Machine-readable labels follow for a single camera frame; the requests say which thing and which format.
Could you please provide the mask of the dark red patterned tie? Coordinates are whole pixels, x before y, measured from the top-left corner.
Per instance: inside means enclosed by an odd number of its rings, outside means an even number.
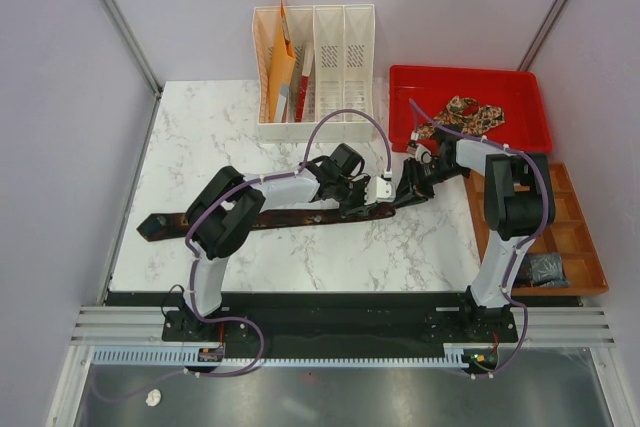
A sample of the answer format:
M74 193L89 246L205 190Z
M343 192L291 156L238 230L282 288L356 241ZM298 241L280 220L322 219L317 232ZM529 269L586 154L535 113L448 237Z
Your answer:
M366 214L346 216L338 209L274 209L260 213L251 230L358 223L383 220L395 214L396 208L390 203L376 204ZM158 242L184 238L189 228L185 213L153 213L136 230L147 242Z

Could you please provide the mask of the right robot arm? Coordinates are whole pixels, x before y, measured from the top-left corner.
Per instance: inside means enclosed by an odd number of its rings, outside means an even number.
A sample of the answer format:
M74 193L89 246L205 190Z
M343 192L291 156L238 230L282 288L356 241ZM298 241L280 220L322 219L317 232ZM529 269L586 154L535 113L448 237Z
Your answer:
M431 160L404 161L394 206L426 202L435 196L435 185L457 176L467 178L472 172L484 178L489 238L478 275L465 292L457 324L465 338L477 341L493 330L494 318L509 310L521 263L553 223L555 201L546 154L446 134Z

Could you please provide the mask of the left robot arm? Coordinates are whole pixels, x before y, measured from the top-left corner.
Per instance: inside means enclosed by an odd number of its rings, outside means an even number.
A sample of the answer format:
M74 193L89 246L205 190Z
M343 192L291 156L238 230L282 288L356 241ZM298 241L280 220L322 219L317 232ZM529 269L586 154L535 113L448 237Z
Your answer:
M364 173L364 159L346 144L331 155L305 160L283 172L245 176L232 166L211 179L186 213L185 244L194 255L185 302L185 329L208 340L219 329L215 312L230 257L240 249L261 213L332 200L342 217L365 216L378 203L382 181Z

